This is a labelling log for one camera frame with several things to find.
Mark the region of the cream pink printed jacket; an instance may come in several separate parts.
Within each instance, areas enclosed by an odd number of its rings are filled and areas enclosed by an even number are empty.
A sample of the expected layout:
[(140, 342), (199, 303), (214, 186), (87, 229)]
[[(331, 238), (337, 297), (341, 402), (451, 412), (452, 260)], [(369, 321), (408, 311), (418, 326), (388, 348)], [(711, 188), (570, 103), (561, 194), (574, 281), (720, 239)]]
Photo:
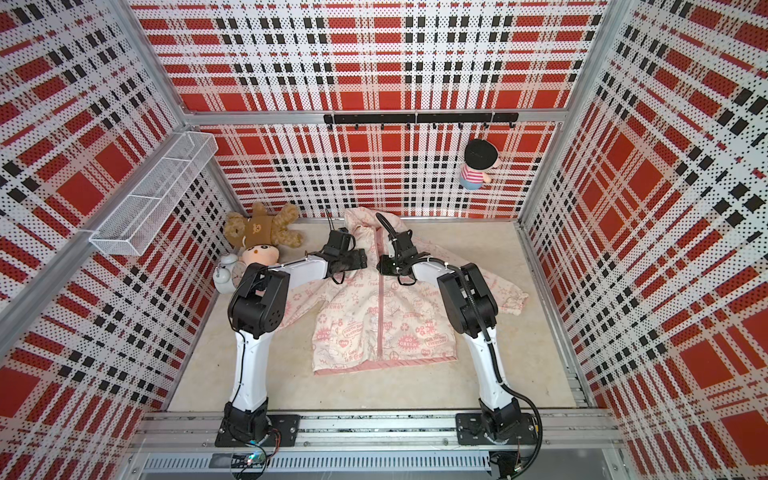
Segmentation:
[(388, 235), (374, 210), (353, 208), (345, 224), (368, 266), (347, 274), (341, 284), (314, 281), (290, 291), (280, 325), (286, 329), (317, 312), (312, 337), (317, 375), (454, 361), (456, 333), (437, 287), (403, 286), (375, 268), (388, 251)]

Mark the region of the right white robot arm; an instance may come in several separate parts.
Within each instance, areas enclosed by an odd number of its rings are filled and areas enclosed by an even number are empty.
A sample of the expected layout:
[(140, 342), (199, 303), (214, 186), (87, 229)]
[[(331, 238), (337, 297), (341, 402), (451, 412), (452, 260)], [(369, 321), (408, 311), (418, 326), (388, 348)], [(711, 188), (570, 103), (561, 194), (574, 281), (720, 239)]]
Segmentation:
[(410, 230), (398, 232), (388, 223), (383, 226), (391, 253), (379, 258), (379, 273), (438, 288), (449, 323), (468, 345), (478, 379), (479, 423), (484, 436), (496, 444), (520, 440), (540, 447), (542, 422), (537, 407), (506, 382), (496, 335), (499, 307), (480, 269), (473, 263), (451, 265), (421, 252)]

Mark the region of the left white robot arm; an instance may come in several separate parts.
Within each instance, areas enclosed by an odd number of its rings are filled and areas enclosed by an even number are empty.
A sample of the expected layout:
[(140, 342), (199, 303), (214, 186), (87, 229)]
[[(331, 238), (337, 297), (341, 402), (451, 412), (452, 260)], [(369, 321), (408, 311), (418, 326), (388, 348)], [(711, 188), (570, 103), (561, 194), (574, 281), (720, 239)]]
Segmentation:
[(348, 271), (367, 267), (363, 249), (345, 228), (332, 229), (326, 244), (293, 262), (279, 262), (276, 248), (258, 245), (242, 252), (245, 270), (227, 318), (235, 333), (238, 360), (230, 400), (215, 440), (217, 447), (260, 445), (270, 435), (267, 366), (272, 338), (287, 311), (289, 291), (331, 279), (341, 283)]

